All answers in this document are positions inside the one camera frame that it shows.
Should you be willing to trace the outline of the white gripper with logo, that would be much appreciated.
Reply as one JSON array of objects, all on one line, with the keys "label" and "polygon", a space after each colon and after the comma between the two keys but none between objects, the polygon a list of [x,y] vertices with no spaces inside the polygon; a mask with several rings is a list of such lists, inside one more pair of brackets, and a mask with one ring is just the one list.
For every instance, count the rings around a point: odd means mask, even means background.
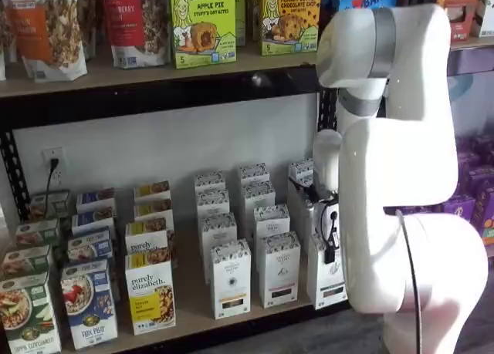
[{"label": "white gripper with logo", "polygon": [[324,251],[326,265],[335,262],[335,250],[340,250],[340,210],[337,199],[316,204],[315,249]]}]

